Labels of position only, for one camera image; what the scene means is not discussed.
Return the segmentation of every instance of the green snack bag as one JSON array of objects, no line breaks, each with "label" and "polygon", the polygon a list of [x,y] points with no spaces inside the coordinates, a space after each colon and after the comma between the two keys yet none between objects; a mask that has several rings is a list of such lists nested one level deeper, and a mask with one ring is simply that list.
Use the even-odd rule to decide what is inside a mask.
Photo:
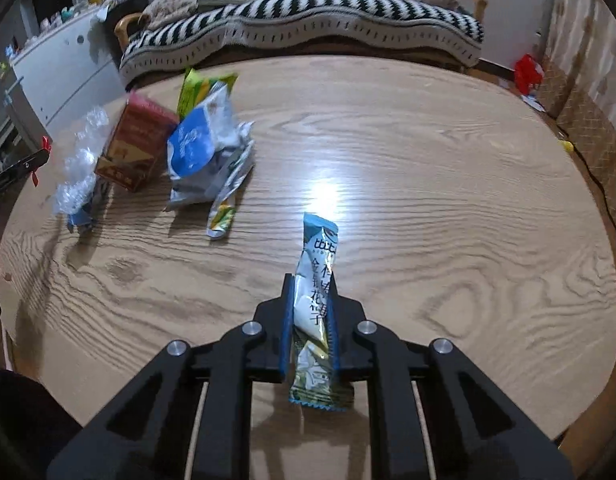
[{"label": "green snack bag", "polygon": [[344,410],[355,398],[339,383],[330,361],[326,305],[339,228],[319,216],[303,215],[303,251],[294,278],[294,383],[290,401],[323,410]]},{"label": "green snack bag", "polygon": [[237,74],[227,74],[219,77],[204,77],[195,70],[188,68],[185,71],[184,82],[181,86],[181,92],[179,92],[179,103],[177,104],[177,113],[179,118],[183,119],[187,116],[192,109],[203,101],[210,89],[217,81],[226,83],[228,86],[228,93],[232,92],[232,87],[237,80]]}]

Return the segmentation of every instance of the round table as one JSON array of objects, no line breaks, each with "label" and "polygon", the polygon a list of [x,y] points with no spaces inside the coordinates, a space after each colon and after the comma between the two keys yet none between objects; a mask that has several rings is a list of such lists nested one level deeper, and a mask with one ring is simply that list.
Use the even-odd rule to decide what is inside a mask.
[{"label": "round table", "polygon": [[[312,211],[339,225],[339,292],[370,319],[422,344],[452,339],[548,436],[566,429],[614,364],[616,272],[590,192],[540,117],[495,85],[407,62],[208,72],[231,70],[257,165],[227,240],[206,237],[207,207],[164,212],[165,174],[114,189],[92,234],[70,234],[52,214],[70,136],[55,140],[0,247],[19,369],[88,422],[168,341],[216,340],[277,297]],[[141,92],[174,109],[181,81]],[[257,384],[252,475],[368,478],[363,384],[356,394],[354,410],[323,413]]]}]

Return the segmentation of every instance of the red bag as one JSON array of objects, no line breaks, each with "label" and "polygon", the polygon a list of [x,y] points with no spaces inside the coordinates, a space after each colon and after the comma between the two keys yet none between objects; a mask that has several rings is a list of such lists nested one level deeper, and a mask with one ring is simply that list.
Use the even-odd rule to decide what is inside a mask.
[{"label": "red bag", "polygon": [[523,95],[528,95],[541,81],[543,70],[530,54],[526,54],[514,64],[514,83]]}]

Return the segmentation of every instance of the silver bolt head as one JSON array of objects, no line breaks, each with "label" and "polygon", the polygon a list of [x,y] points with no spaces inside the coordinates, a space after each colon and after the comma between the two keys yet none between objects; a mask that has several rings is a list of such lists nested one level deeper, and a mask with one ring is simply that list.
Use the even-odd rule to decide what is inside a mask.
[{"label": "silver bolt head", "polygon": [[374,334],[377,332],[377,324],[374,321],[364,320],[357,325],[357,330],[365,335]]},{"label": "silver bolt head", "polygon": [[439,354],[449,354],[453,351],[454,345],[450,342],[450,340],[441,337],[440,339],[435,339],[432,343],[432,347]]},{"label": "silver bolt head", "polygon": [[245,333],[245,335],[257,335],[262,330],[263,327],[259,321],[246,321],[241,327],[241,331]]},{"label": "silver bolt head", "polygon": [[170,341],[166,350],[170,355],[179,356],[187,349],[187,343],[185,341],[177,339],[176,341]]}]

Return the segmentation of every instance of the snack packet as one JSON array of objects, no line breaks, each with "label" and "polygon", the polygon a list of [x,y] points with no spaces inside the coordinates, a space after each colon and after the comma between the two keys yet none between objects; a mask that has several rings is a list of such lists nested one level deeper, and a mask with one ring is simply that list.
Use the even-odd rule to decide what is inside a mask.
[{"label": "snack packet", "polygon": [[216,83],[168,139],[172,190],[166,210],[213,202],[206,232],[213,239],[225,236],[234,218],[235,192],[254,166],[251,126],[235,122],[229,88]]},{"label": "snack packet", "polygon": [[226,74],[219,77],[203,77],[195,70],[189,68],[185,71],[184,82],[179,92],[179,103],[177,113],[179,118],[187,116],[195,106],[203,101],[211,88],[219,81],[228,86],[228,93],[232,92],[232,87],[237,80],[237,74]]},{"label": "snack packet", "polygon": [[344,410],[354,401],[349,383],[339,383],[331,363],[326,326],[328,293],[339,228],[319,216],[303,215],[303,251],[294,279],[295,376],[290,401],[323,410]]}]

